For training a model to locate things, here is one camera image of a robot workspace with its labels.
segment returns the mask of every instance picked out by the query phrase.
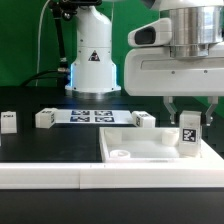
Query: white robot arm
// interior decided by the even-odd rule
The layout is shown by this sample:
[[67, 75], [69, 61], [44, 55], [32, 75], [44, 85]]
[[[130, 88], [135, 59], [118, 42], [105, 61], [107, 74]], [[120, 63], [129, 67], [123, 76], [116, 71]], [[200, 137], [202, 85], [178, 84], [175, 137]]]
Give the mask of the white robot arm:
[[224, 96], [223, 0], [142, 0], [160, 19], [132, 31], [125, 61], [130, 95], [163, 96], [175, 123], [173, 96], [208, 96], [211, 113]]
[[112, 24], [98, 12], [96, 5], [102, 0], [60, 0], [51, 1], [53, 15], [58, 29], [61, 64], [64, 63], [63, 37], [58, 17], [71, 20], [76, 17], [77, 58], [71, 66], [70, 83], [66, 94], [85, 99], [103, 99], [120, 94], [117, 85], [116, 65], [111, 60]]

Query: white box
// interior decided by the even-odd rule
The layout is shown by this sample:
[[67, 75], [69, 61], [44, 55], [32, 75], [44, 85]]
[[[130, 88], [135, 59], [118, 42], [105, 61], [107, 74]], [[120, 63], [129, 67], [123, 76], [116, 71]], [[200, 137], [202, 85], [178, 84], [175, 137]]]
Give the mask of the white box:
[[[103, 162], [106, 163], [186, 163], [213, 164], [223, 159], [203, 140], [201, 141], [201, 153], [197, 158], [182, 158], [179, 146], [167, 146], [162, 143], [165, 130], [177, 128], [100, 128], [100, 149]], [[112, 158], [113, 150], [124, 150], [130, 153], [130, 158]]]
[[8, 111], [1, 113], [1, 133], [17, 133], [16, 112]]
[[180, 115], [179, 153], [195, 157], [201, 150], [201, 112], [183, 111]]
[[55, 124], [56, 108], [45, 108], [35, 115], [36, 128], [50, 128]]
[[156, 118], [145, 111], [132, 112], [133, 124], [141, 128], [155, 128]]

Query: cable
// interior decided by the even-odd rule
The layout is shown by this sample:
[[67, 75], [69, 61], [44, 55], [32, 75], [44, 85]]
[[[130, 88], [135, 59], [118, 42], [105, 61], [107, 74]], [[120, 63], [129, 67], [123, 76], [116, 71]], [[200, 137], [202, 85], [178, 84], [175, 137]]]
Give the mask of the cable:
[[38, 29], [38, 46], [37, 46], [37, 73], [40, 71], [40, 42], [41, 42], [41, 31], [42, 31], [42, 23], [45, 10], [51, 0], [47, 0], [45, 5], [42, 8], [40, 20], [39, 20], [39, 29]]
[[43, 71], [43, 72], [39, 72], [36, 75], [30, 77], [29, 79], [27, 79], [26, 81], [24, 81], [20, 86], [24, 87], [26, 86], [29, 82], [31, 82], [32, 80], [37, 80], [40, 76], [45, 75], [45, 74], [50, 74], [50, 73], [57, 73], [58, 70], [47, 70], [47, 71]]
[[111, 24], [113, 26], [113, 22], [114, 22], [114, 2], [112, 3], [112, 11], [111, 11]]

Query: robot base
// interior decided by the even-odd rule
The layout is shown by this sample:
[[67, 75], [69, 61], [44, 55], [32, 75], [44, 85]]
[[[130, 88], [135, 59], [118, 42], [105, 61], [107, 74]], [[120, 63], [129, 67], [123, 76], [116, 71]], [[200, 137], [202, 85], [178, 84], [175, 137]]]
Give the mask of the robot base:
[[111, 92], [97, 92], [97, 93], [91, 93], [91, 92], [80, 92], [80, 91], [74, 91], [74, 90], [65, 90], [66, 96], [74, 97], [74, 98], [81, 98], [86, 100], [104, 100], [108, 99], [110, 97], [120, 96], [121, 90], [114, 90]]

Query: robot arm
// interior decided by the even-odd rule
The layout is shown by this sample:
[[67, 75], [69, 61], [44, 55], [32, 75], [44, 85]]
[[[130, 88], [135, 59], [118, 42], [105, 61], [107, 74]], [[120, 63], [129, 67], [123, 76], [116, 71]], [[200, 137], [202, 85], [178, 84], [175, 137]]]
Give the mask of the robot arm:
[[224, 96], [223, 0], [141, 0], [160, 19], [132, 31], [125, 61], [125, 89], [130, 95], [163, 96], [175, 123], [174, 96], [208, 96], [207, 125]]

